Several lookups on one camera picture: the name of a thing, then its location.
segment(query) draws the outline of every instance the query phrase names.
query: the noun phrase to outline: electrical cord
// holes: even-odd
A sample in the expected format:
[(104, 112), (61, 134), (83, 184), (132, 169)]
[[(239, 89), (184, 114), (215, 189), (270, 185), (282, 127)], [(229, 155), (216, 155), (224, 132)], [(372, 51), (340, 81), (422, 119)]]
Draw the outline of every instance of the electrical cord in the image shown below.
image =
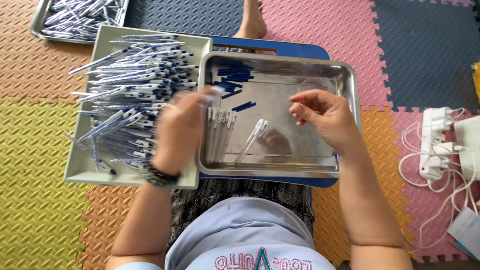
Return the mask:
[[(456, 119), (458, 118), (460, 115), (462, 115), (464, 112), (465, 112), (465, 109), (464, 108), (459, 108), (459, 109), (455, 109), (455, 110), (452, 110), (451, 112), (454, 112), (454, 111), (459, 111), (461, 110), (461, 112), (459, 112), (455, 117), (453, 117), (453, 119)], [(448, 225), (448, 227), (450, 227), (450, 225), (452, 224), (453, 222), (453, 216), (454, 216), (454, 213), (455, 213), (455, 210), (457, 211), (461, 211), (455, 204), (455, 195), (463, 190), (466, 191), (465, 193), (465, 202), (464, 202), (464, 207), (467, 207), (468, 205), (468, 200), (470, 199), (472, 205), (473, 205), (473, 209), (475, 211), (475, 213), (478, 215), (478, 209), (475, 205), (475, 201), (473, 199), (473, 194), (472, 194), (472, 191), (470, 189), (470, 186), (473, 184), (473, 182), (475, 181), (475, 176), (476, 176), (476, 172), (477, 172), (477, 168), (476, 168), (476, 164), (474, 163), (473, 164), (473, 169), (472, 168), (469, 168), (467, 166), (463, 166), (461, 164), (458, 164), (458, 163), (455, 163), (455, 162), (452, 162), (450, 161), (450, 159), (448, 157), (446, 157), (446, 155), (458, 155), (459, 153), (452, 153), (449, 149), (445, 148), (447, 151), (449, 151), (450, 153), (448, 154), (437, 154), (433, 151), (433, 148), (431, 147), (431, 150), (433, 151), (433, 153), (430, 153), (430, 152), (425, 152), (425, 151), (422, 151), (421, 149), (413, 146), (411, 143), (408, 142), (407, 140), (407, 135), (413, 131), (413, 130), (417, 130), (417, 137), (421, 140), (421, 141), (425, 141), (427, 143), (429, 143), (431, 146), (433, 145), (439, 145), (440, 147), (443, 147), (441, 146), (440, 144), (436, 144), (436, 143), (432, 143), (432, 142), (429, 142), (429, 141), (426, 141), (424, 139), (422, 139), (420, 137), (420, 134), (419, 134), (419, 129), (420, 129), (420, 122), (415, 122), (415, 123), (412, 123), (410, 126), (408, 126), (404, 132), (402, 133), (402, 136), (401, 136), (401, 141), (402, 141), (402, 144), (405, 146), (405, 148), (409, 149), (410, 151), (413, 151), (414, 153), (411, 153), (411, 154), (408, 154), (406, 156), (404, 156), (400, 162), (398, 163), (398, 171), (400, 173), (400, 176), (409, 184), (413, 185), (413, 186), (418, 186), (418, 187), (428, 187), (430, 190), (432, 190), (433, 192), (436, 192), (436, 193), (440, 193), (440, 192), (443, 192), (445, 191), (449, 184), (450, 184), (450, 178), (451, 178), (451, 172), (453, 172), (453, 191), (452, 193), (444, 200), (442, 206), (440, 207), (440, 209), (438, 210), (438, 212), (432, 216), (431, 218), (427, 219), (421, 226), (420, 226), (420, 245), (415, 245), (413, 244), (412, 242), (410, 242), (406, 237), (405, 237), (405, 234), (403, 233), (403, 230), (402, 230), (402, 234), (404, 236), (404, 238), (407, 240), (407, 242), (409, 244), (411, 244), (412, 246), (416, 247), (417, 249), (416, 250), (413, 250), (413, 251), (410, 251), (410, 253), (413, 253), (413, 252), (416, 252), (418, 250), (421, 250), (421, 249), (425, 249), (425, 248), (430, 248), (430, 247), (433, 247), (435, 246), (436, 244), (438, 244), (439, 242), (441, 242), (445, 236), (447, 235), (447, 230), (445, 231), (445, 233), (437, 240), (435, 241), (433, 244), (431, 245), (427, 245), (427, 246), (423, 246), (423, 241), (422, 241), (422, 231), (423, 231), (423, 227), (428, 224), (429, 222), (431, 222), (432, 220), (434, 220), (435, 218), (437, 218), (440, 213), (442, 212), (442, 210), (444, 209), (446, 203), (448, 202), (448, 200), (451, 200), (451, 203), (452, 203), (452, 214), (451, 214), (451, 217), (450, 217), (450, 223)], [(466, 148), (466, 147), (462, 147), (460, 150), (466, 150), (468, 151), (471, 155), (472, 155), (472, 158), (473, 158), (473, 154), (471, 152), (470, 149)], [(447, 177), (447, 180), (446, 180), (446, 183), (445, 185), (438, 189), (438, 190), (435, 190), (432, 188), (432, 183), (431, 181), (427, 181), (426, 184), (419, 184), (419, 183), (414, 183), (412, 181), (410, 181), (409, 179), (407, 179), (405, 177), (405, 175), (403, 174), (402, 172), (402, 164), (403, 162), (410, 158), (410, 157), (413, 157), (413, 156), (417, 156), (417, 155), (423, 155), (423, 154), (426, 154), (426, 155), (429, 155), (429, 156), (437, 156), (437, 157), (440, 157), (442, 159), (446, 159), (448, 160), (448, 168), (447, 168), (447, 171), (448, 171), (448, 177)], [(462, 173), (460, 173), (458, 170), (455, 170), (453, 168), (450, 167), (450, 164), (455, 164), (455, 165), (459, 165), (461, 166), (462, 168), (464, 169), (469, 169), (469, 170), (473, 170), (473, 174), (472, 174), (472, 178), (471, 180), (467, 183), (465, 177), (463, 176)], [(459, 187), (456, 187), (456, 178), (455, 178), (455, 174), (458, 174), (460, 175), (460, 177), (462, 178), (463, 180), (463, 184), (461, 184)]]

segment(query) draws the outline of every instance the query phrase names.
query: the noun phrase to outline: bracelet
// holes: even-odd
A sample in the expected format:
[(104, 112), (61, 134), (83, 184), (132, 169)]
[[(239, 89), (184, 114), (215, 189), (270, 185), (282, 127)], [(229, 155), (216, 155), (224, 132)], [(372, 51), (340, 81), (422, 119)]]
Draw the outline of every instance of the bracelet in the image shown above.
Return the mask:
[(148, 160), (140, 173), (150, 184), (160, 187), (166, 186), (168, 184), (176, 184), (178, 179), (180, 178), (180, 174), (168, 175), (155, 169), (155, 167), (152, 165), (151, 160)]

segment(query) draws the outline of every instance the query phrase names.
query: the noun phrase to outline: metal tray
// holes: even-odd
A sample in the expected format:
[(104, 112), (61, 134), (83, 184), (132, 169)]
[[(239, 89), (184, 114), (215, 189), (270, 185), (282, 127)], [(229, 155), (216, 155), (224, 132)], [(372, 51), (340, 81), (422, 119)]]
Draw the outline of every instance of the metal tray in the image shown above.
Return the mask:
[[(125, 14), (127, 13), (128, 3), (130, 0), (125, 0), (123, 4), (123, 11), (120, 15), (119, 25), (123, 26), (125, 21)], [(32, 20), (32, 24), (30, 25), (30, 33), (34, 36), (41, 38), (41, 39), (48, 39), (48, 40), (55, 40), (55, 41), (65, 41), (65, 42), (73, 42), (73, 43), (82, 43), (82, 44), (94, 44), (94, 41), (88, 40), (78, 40), (73, 38), (63, 38), (63, 37), (51, 37), (42, 34), (42, 30), (45, 29), (44, 22), (45, 20), (52, 15), (50, 11), (50, 6), (52, 5), (52, 0), (40, 0), (38, 6), (36, 7), (35, 15)]]
[[(122, 36), (125, 35), (148, 35), (148, 34), (159, 34), (163, 33), (160, 31), (153, 30), (143, 30), (143, 29), (134, 29), (127, 27), (118, 27), (111, 25), (102, 25), (98, 32), (98, 38), (95, 43), (93, 50), (92, 61), (98, 60), (102, 57), (105, 57), (113, 52), (116, 52), (120, 49), (124, 49), (127, 45), (114, 45), (109, 43), (111, 40), (125, 40)], [(204, 55), (212, 50), (212, 39), (206, 37), (195, 37), (178, 34), (179, 37), (176, 38), (179, 41), (183, 41), (186, 44), (182, 46), (182, 49), (187, 50), (188, 52), (194, 53), (194, 56), (188, 59), (189, 63), (191, 62), (194, 65), (199, 65), (200, 60)], [(191, 70), (190, 73), (191, 79), (195, 80), (198, 76), (198, 70)], [(93, 76), (89, 76), (87, 81), (93, 80)], [(85, 92), (89, 92), (91, 84), (87, 84), (85, 87)], [(92, 104), (90, 102), (84, 102), (81, 104), (80, 110), (91, 110)], [(90, 130), (90, 120), (87, 115), (79, 114), (77, 116), (77, 122), (75, 125), (75, 138), (80, 138), (87, 131)], [(87, 146), (89, 145), (90, 140), (83, 141)], [(110, 167), (112, 167), (117, 174), (111, 175), (106, 172), (96, 172), (95, 164), (92, 160), (92, 157), (86, 154), (78, 146), (72, 143), (70, 153), (68, 155), (67, 166), (65, 168), (64, 181), (66, 182), (75, 182), (75, 183), (89, 183), (89, 184), (112, 184), (112, 185), (140, 185), (143, 181), (143, 177), (139, 174), (139, 171), (132, 169), (123, 163), (119, 162), (108, 162), (108, 160), (113, 159), (108, 155), (100, 154), (100, 159), (105, 160)], [(198, 169), (195, 166), (195, 162), (192, 160), (189, 162), (187, 167), (181, 172), (182, 177), (180, 177), (177, 185), (171, 186), (171, 188), (185, 188), (185, 189), (195, 189), (198, 185)]]
[[(252, 67), (254, 79), (243, 84), (243, 92), (214, 101), (213, 106), (230, 109), (245, 102), (257, 105), (238, 112), (225, 159), (222, 163), (207, 164), (205, 136), (196, 156), (199, 170), (209, 175), (338, 178), (338, 164), (329, 146), (310, 125), (297, 127), (288, 112), (288, 98), (297, 93), (298, 86), (307, 78), (331, 80), (337, 95), (348, 99), (350, 110), (361, 131), (360, 105), (356, 75), (353, 69), (336, 61), (213, 51), (200, 64), (199, 87), (211, 84), (218, 69)], [(242, 164), (233, 161), (257, 121), (269, 121), (267, 132), (275, 137), (274, 143), (261, 144), (259, 140), (244, 158)]]

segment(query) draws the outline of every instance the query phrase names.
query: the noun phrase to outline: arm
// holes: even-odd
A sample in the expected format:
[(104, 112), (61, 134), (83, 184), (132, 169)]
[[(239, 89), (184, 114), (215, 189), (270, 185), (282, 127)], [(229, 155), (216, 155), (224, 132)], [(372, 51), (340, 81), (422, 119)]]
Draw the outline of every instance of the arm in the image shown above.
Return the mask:
[(322, 90), (298, 93), (290, 101), (295, 102), (290, 112), (297, 125), (312, 124), (339, 155), (340, 206), (352, 269), (412, 269), (400, 227), (347, 101)]
[[(177, 175), (195, 152), (202, 130), (200, 94), (182, 96), (173, 109), (163, 111), (158, 122), (158, 149), (152, 165), (160, 172)], [(170, 190), (144, 182), (108, 259), (108, 270), (144, 261), (164, 267), (171, 228)]]

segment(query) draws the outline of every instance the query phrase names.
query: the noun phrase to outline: paper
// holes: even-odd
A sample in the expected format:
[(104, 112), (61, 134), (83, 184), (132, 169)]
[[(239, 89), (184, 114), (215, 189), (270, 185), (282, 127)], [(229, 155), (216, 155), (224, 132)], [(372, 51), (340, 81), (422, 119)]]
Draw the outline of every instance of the paper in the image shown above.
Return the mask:
[(472, 209), (463, 207), (447, 231), (480, 260), (480, 217)]

